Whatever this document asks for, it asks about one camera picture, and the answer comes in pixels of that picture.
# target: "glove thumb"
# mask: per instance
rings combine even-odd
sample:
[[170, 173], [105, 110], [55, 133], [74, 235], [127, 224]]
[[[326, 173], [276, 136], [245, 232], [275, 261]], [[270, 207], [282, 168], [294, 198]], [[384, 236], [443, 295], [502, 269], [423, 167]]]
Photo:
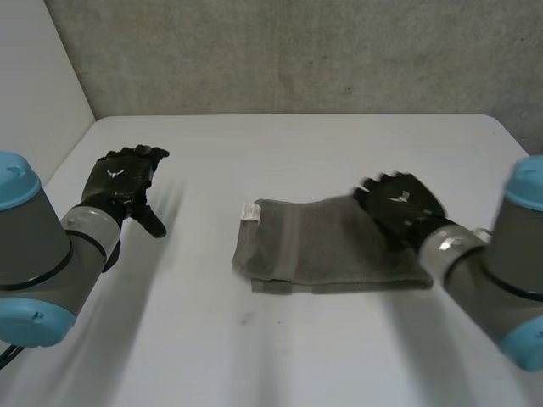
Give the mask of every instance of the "glove thumb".
[[143, 228], [153, 237], [159, 238], [166, 236], [166, 228], [162, 221], [154, 214], [149, 205], [145, 205], [145, 209], [137, 214], [132, 214], [132, 218], [136, 220]]

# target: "white label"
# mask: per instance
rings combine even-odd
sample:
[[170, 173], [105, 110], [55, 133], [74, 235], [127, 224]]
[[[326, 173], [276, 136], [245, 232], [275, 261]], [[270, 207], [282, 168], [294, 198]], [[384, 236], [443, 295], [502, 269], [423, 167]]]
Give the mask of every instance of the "white label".
[[260, 222], [260, 205], [256, 203], [245, 203], [241, 211], [241, 220], [256, 220]]

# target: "black glove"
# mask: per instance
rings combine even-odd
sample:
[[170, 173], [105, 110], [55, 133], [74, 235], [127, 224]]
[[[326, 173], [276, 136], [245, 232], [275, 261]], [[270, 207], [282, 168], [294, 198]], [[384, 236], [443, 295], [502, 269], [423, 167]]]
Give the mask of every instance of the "black glove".
[[412, 174], [383, 174], [356, 188], [353, 198], [380, 226], [392, 242], [416, 250], [436, 229], [453, 224], [436, 197]]
[[159, 162], [169, 155], [162, 148], [141, 145], [110, 151], [92, 168], [80, 206], [103, 210], [119, 227], [124, 219], [132, 217], [152, 236], [165, 236], [164, 225], [147, 205], [146, 191]]

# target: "table surface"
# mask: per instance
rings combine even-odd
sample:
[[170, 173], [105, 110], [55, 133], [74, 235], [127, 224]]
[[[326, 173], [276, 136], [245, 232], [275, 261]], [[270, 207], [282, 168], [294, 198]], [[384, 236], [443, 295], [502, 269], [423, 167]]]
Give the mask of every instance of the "table surface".
[[439, 288], [273, 296], [232, 272], [245, 201], [310, 202], [364, 176], [417, 175], [467, 227], [489, 227], [526, 155], [478, 114], [117, 117], [100, 120], [47, 185], [59, 215], [95, 160], [139, 143], [171, 156], [151, 204], [169, 229], [123, 230], [58, 346], [0, 372], [2, 406], [540, 405], [542, 374], [511, 365]]

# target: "folded towel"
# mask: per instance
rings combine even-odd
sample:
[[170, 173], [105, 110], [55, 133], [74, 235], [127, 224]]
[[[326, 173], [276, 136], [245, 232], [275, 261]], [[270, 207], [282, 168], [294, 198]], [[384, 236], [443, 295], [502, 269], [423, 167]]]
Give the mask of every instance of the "folded towel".
[[429, 288], [432, 278], [409, 249], [391, 250], [351, 196], [315, 203], [261, 199], [242, 218], [234, 270], [264, 293], [346, 293]]

